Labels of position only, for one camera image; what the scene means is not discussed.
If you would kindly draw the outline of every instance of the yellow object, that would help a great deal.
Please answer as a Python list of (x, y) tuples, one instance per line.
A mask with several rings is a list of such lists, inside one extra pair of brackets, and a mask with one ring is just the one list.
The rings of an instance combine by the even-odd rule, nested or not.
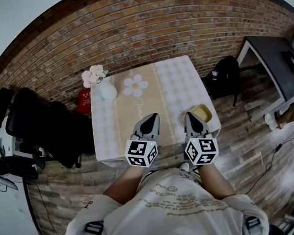
[(204, 104), (199, 104), (198, 106), (195, 106), (193, 109), (189, 110), (189, 112), (196, 114), (206, 123), (208, 123), (212, 119), (212, 113)]

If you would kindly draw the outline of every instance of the person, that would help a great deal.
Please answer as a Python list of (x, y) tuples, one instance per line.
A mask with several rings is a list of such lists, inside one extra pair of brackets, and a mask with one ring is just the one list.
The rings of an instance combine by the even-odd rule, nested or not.
[(265, 123), (272, 131), (276, 128), (283, 129), (286, 124), (294, 122), (294, 103), (292, 103), (288, 110), (282, 115), (278, 116), (278, 113), (279, 112), (277, 112), (277, 116), (271, 115), (270, 113), (264, 116)]
[(198, 170), (200, 179), (188, 163), (143, 178), (144, 172), (128, 167), (76, 215), (66, 235), (269, 233), (266, 214), (247, 195), (236, 194), (213, 164)]

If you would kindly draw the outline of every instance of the black bag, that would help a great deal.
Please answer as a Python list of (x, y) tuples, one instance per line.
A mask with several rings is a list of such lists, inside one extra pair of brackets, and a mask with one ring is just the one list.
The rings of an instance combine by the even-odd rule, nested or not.
[(236, 104), (240, 68), (233, 56), (227, 56), (219, 61), (207, 80), (209, 94), (213, 99), (234, 94)]

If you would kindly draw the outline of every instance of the wooden floor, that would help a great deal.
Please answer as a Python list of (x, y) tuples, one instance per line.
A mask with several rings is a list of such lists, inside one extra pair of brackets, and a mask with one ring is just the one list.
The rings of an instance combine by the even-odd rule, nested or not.
[[(246, 193), (256, 182), (279, 143), (294, 137), (294, 122), (271, 132), (262, 119), (254, 123), (249, 121), (251, 113), (274, 100), (275, 92), (264, 70), (248, 70), (241, 73), (236, 107), (233, 107), (233, 96), (213, 101), (222, 124), (218, 136), (220, 153), (215, 165), (238, 193)], [(182, 161), (183, 151), (178, 149), (162, 153), (154, 164), (168, 167)], [(67, 224), (76, 213), (95, 194), (101, 194), (122, 171), (97, 162), (95, 156), (83, 156), (81, 169), (66, 169), (58, 162), (49, 162), (40, 172), (39, 180), (33, 183), (41, 191), (58, 234), (65, 234)], [(37, 187), (29, 186), (29, 192), (43, 234), (56, 234), (49, 224)], [(294, 205), (294, 140), (275, 154), (272, 169), (248, 195), (273, 223), (289, 211)]]

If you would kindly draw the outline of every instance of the table leg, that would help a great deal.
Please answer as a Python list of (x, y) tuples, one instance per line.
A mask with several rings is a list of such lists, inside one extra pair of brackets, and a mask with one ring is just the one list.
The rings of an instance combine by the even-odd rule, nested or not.
[(261, 112), (253, 115), (249, 120), (251, 122), (254, 122), (258, 119), (260, 119), (262, 116), (264, 116), (267, 113), (270, 112), (274, 112), (275, 109), (277, 109), (281, 104), (283, 104), (285, 102), (285, 100), (283, 98), (279, 98), (278, 100), (276, 100), (274, 103), (272, 103), (270, 106), (268, 106), (267, 108), (263, 109)]
[(249, 42), (245, 41), (245, 44), (241, 50), (241, 53), (240, 53), (239, 57), (237, 58), (237, 62), (239, 63), (239, 66), (241, 65), (242, 61), (244, 60), (249, 48), (250, 48)]

